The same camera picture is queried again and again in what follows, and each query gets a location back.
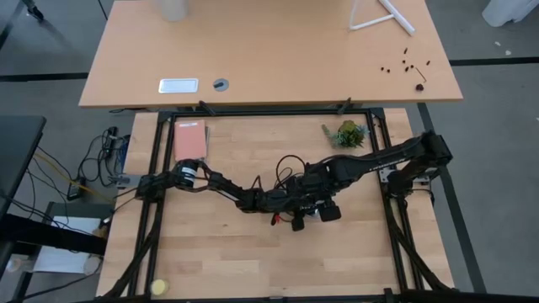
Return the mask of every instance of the white triangular stand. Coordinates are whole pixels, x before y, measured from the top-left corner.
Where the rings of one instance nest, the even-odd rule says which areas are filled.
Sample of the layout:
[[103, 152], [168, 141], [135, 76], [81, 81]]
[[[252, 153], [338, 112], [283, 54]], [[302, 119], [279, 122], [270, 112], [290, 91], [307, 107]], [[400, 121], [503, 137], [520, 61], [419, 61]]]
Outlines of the white triangular stand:
[[369, 21], [369, 22], [365, 22], [363, 24], [357, 24], [357, 25], [354, 25], [354, 16], [355, 16], [355, 10], [357, 9], [357, 3], [358, 1], [360, 0], [354, 0], [354, 7], [352, 8], [352, 14], [350, 15], [350, 24], [349, 24], [349, 28], [350, 30], [357, 30], [357, 29], [363, 29], [367, 26], [371, 26], [373, 24], [378, 24], [382, 21], [386, 21], [386, 20], [389, 20], [389, 19], [393, 19], [395, 18], [395, 20], [397, 20], [397, 22], [399, 24], [401, 24], [401, 26], [410, 34], [410, 35], [414, 35], [415, 33], [415, 28], [402, 16], [402, 14], [400, 14], [397, 9], [389, 2], [389, 0], [378, 0], [383, 6], [384, 8], [387, 9], [387, 11], [391, 14], [385, 16], [385, 17], [381, 17], [379, 19], [374, 19], [372, 21]]

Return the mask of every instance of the red book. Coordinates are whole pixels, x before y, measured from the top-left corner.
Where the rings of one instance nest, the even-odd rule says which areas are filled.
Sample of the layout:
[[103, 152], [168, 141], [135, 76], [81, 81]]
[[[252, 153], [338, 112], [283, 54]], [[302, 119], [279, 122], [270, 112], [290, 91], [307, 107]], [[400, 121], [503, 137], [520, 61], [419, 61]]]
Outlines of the red book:
[[178, 121], [174, 125], [174, 158], [200, 159], [206, 157], [205, 121]]

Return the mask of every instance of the wooden table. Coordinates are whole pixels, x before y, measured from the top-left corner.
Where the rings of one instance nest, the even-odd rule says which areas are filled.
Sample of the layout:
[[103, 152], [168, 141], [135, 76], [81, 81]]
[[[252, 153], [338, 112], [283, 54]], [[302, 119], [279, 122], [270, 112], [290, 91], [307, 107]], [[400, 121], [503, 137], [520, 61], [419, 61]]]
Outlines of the wooden table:
[[[392, 144], [412, 135], [404, 109], [386, 109], [386, 117]], [[284, 155], [316, 162], [338, 153], [320, 126], [336, 129], [350, 119], [366, 123], [364, 115], [352, 114], [207, 118], [211, 128], [208, 165], [243, 187], [250, 187], [260, 174], [264, 188], [269, 189], [275, 181], [275, 165]], [[147, 173], [156, 124], [157, 114], [136, 115], [126, 173]], [[365, 148], [352, 152], [369, 153], [371, 144], [366, 142]], [[300, 171], [292, 160], [282, 163], [286, 166]], [[169, 189], [155, 273], [156, 279], [170, 283], [163, 298], [372, 295], [386, 287], [398, 292], [377, 178], [375, 173], [366, 174], [337, 194], [342, 219], [326, 223], [306, 219], [305, 230], [299, 232], [288, 224], [271, 226], [270, 215], [244, 214], [214, 192]], [[121, 197], [117, 205], [130, 198], [130, 194]], [[407, 200], [419, 254], [444, 283], [452, 285], [428, 194], [415, 192]], [[112, 287], [130, 262], [140, 212], [141, 201], [136, 200], [115, 215], [98, 295]], [[146, 265], [141, 266], [140, 291]]]
[[[116, 1], [79, 105], [462, 99], [424, 0], [392, 0], [417, 29], [414, 37], [395, 20], [349, 32], [351, 1], [192, 0], [189, 16], [172, 23], [152, 1]], [[355, 19], [383, 15], [377, 0], [361, 0]], [[163, 78], [198, 78], [198, 92], [160, 94]], [[213, 88], [218, 78], [230, 82], [227, 91]], [[421, 93], [415, 90], [419, 83]]]

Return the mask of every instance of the gray floor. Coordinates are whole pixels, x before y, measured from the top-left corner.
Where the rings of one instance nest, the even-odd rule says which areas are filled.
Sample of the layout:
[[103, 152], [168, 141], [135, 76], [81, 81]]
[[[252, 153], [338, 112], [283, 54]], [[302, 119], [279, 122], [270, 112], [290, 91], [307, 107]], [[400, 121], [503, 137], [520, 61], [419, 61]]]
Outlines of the gray floor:
[[[36, 0], [49, 19], [46, 27], [21, 13], [0, 50], [0, 75], [52, 72], [87, 72], [105, 26], [96, 0]], [[539, 9], [523, 22], [491, 28], [481, 11], [486, 0], [428, 0], [427, 3], [450, 59], [539, 56]], [[112, 0], [103, 0], [108, 12]], [[0, 3], [0, 29], [17, 0]], [[447, 140], [455, 159], [450, 164], [456, 191], [485, 284], [491, 293], [539, 295], [539, 65], [456, 67], [454, 73], [465, 101], [429, 105], [437, 132]], [[109, 114], [107, 110], [80, 109], [78, 99], [84, 80], [0, 83], [0, 114], [41, 114], [48, 119], [41, 146], [75, 171], [91, 138], [116, 125], [121, 134], [131, 130], [132, 113]], [[406, 104], [415, 132], [423, 128], [414, 104]], [[35, 165], [30, 169], [38, 175]], [[66, 182], [51, 176], [60, 189]], [[57, 193], [36, 182], [37, 208], [58, 201]], [[113, 195], [93, 184], [96, 189]], [[24, 179], [17, 198], [32, 200], [30, 183]], [[456, 286], [471, 290], [466, 267], [443, 197], [434, 185], [436, 215]], [[100, 203], [94, 198], [85, 203]], [[76, 275], [39, 274], [29, 292], [76, 279]], [[17, 274], [5, 274], [0, 282], [0, 301], [12, 295]], [[28, 302], [65, 302], [93, 297], [97, 278]]]

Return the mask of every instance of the black metal frame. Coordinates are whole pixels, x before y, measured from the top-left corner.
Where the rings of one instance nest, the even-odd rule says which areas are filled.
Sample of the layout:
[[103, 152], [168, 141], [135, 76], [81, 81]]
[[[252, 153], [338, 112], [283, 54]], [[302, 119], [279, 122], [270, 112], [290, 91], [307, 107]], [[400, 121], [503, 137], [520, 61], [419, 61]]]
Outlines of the black metal frame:
[[[339, 110], [339, 112], [336, 109], [287, 109], [286, 106], [279, 107], [276, 109], [270, 109], [270, 110], [257, 110], [257, 109], [249, 109], [249, 110], [241, 110], [241, 109], [233, 109], [229, 111], [223, 111], [223, 112], [215, 112], [215, 111], [209, 111], [207, 109], [196, 109], [195, 111], [191, 112], [161, 112], [158, 116], [158, 122], [157, 122], [157, 129], [156, 129], [156, 135], [153, 142], [153, 148], [152, 148], [152, 157], [150, 159], [150, 167], [149, 167], [149, 173], [155, 173], [156, 172], [156, 166], [157, 166], [157, 157], [159, 154], [159, 148], [161, 143], [161, 137], [163, 134], [163, 127], [166, 121], [169, 122], [168, 125], [168, 138], [167, 138], [167, 145], [165, 146], [165, 158], [163, 161], [163, 171], [168, 171], [170, 168], [170, 158], [172, 155], [173, 150], [173, 132], [174, 132], [174, 121], [177, 118], [193, 118], [193, 117], [208, 117], [208, 116], [255, 116], [255, 115], [310, 115], [310, 114], [364, 114], [366, 116], [367, 126], [370, 131], [370, 140], [372, 149], [374, 152], [377, 152], [380, 150], [380, 147], [378, 146], [377, 141], [377, 135], [376, 135], [376, 127], [374, 119], [377, 119], [377, 122], [379, 126], [381, 127], [381, 135], [384, 142], [385, 147], [391, 146], [391, 141], [389, 137], [389, 133], [387, 130], [387, 124], [385, 120], [385, 116], [383, 115], [383, 110], [381, 109], [354, 109], [353, 106], [346, 106], [345, 112], [342, 110]], [[383, 199], [383, 205], [384, 210], [387, 218], [387, 224], [388, 228], [390, 228], [389, 223], [389, 217], [392, 217], [392, 205], [391, 205], [391, 197], [389, 197], [385, 191], [382, 188], [382, 182], [380, 181], [381, 185], [381, 191], [382, 191], [382, 199]], [[161, 220], [163, 218], [163, 207], [164, 207], [164, 197], [165, 192], [163, 191], [159, 199], [155, 201], [143, 201], [142, 211], [141, 211], [141, 221], [139, 224], [139, 230], [137, 233], [137, 240], [136, 240], [136, 250], [135, 254], [139, 252], [141, 249], [141, 245], [144, 242], [144, 235], [146, 234], [147, 230], [147, 219], [149, 214], [149, 205], [151, 203], [157, 204], [157, 210], [155, 212], [155, 219], [154, 221], [158, 222], [158, 229], [160, 230], [161, 227]], [[406, 241], [408, 241], [409, 244], [411, 244], [411, 247], [414, 247], [414, 239], [412, 236], [412, 232], [410, 229], [410, 223], [408, 219], [408, 212], [406, 211], [406, 207], [404, 205], [404, 202], [402, 200], [399, 200], [397, 203], [398, 207], [398, 213], [401, 218], [402, 226], [404, 229], [404, 236], [406, 238]], [[408, 288], [408, 281], [406, 280], [406, 274], [404, 270], [403, 265], [403, 259], [401, 254], [401, 249], [399, 245], [399, 241], [395, 235], [393, 235], [391, 232], [389, 232], [390, 241], [392, 244], [392, 255], [393, 260], [395, 264], [395, 270], [398, 278], [398, 285], [399, 289], [402, 292], [405, 290], [409, 290]], [[158, 233], [157, 233], [157, 239], [153, 242], [151, 249], [150, 249], [150, 257], [147, 267], [147, 276], [146, 276], [146, 283], [144, 288], [144, 295], [145, 297], [149, 298], [150, 296], [150, 283], [153, 281], [156, 263], [157, 263], [157, 248], [158, 248]], [[421, 277], [421, 274], [416, 266], [414, 264], [413, 259], [410, 258], [410, 264], [413, 271], [414, 276], [414, 284], [417, 290], [423, 290], [423, 279]], [[136, 295], [136, 287], [138, 282], [138, 275], [139, 270], [137, 269], [133, 276], [131, 277], [131, 281], [129, 284], [128, 289], [128, 295], [134, 296]], [[323, 301], [323, 302], [342, 302], [342, 301], [390, 301], [390, 297], [395, 297], [393, 299], [396, 299], [396, 296], [392, 295], [391, 290], [384, 290], [383, 295], [352, 295], [352, 296], [329, 296], [329, 297], [290, 297], [286, 298], [287, 301]], [[250, 302], [250, 301], [266, 301], [271, 300], [270, 298], [250, 298], [250, 299], [232, 299], [232, 298], [223, 298], [223, 299], [216, 299], [216, 300], [207, 300], [207, 299], [199, 299], [199, 300], [152, 300], [152, 302], [231, 302], [231, 301], [238, 301], [238, 302]]]

